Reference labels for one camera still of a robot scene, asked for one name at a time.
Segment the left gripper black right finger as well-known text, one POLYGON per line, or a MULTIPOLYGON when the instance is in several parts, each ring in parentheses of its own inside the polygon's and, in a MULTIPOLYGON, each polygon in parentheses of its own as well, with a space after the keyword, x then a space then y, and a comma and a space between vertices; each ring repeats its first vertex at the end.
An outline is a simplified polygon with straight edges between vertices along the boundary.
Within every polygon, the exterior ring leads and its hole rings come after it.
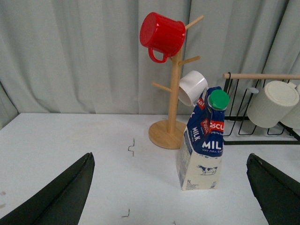
POLYGON ((254 153, 247 158, 247 177, 269 225, 300 223, 300 183, 254 153))

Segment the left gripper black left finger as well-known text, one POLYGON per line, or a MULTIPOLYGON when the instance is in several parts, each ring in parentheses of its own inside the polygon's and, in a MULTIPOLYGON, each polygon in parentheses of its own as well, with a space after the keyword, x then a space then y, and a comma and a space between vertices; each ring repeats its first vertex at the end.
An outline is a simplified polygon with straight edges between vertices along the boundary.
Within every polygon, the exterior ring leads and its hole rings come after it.
POLYGON ((26 202, 0 219, 2 225, 77 225, 85 206, 95 161, 87 153, 26 202))

